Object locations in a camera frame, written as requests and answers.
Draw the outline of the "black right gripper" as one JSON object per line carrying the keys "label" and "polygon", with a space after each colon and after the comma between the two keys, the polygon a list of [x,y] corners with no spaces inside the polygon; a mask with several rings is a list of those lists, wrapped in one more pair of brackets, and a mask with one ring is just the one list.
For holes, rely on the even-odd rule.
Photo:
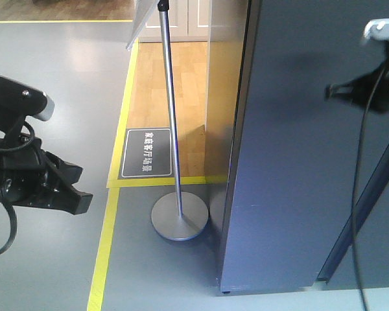
{"label": "black right gripper", "polygon": [[343,84],[327,84],[324,91],[325,100],[343,100],[377,113],[389,112],[389,77],[386,77],[388,66],[385,62],[370,73],[354,81]]}

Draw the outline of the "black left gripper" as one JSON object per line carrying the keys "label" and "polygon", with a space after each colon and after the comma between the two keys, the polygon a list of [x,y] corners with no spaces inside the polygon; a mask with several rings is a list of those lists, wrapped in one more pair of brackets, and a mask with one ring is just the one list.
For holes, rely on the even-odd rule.
{"label": "black left gripper", "polygon": [[22,133],[16,151],[2,152],[0,137],[0,203],[49,207],[73,215],[88,211],[93,195],[74,188],[82,167],[41,148],[41,139]]}

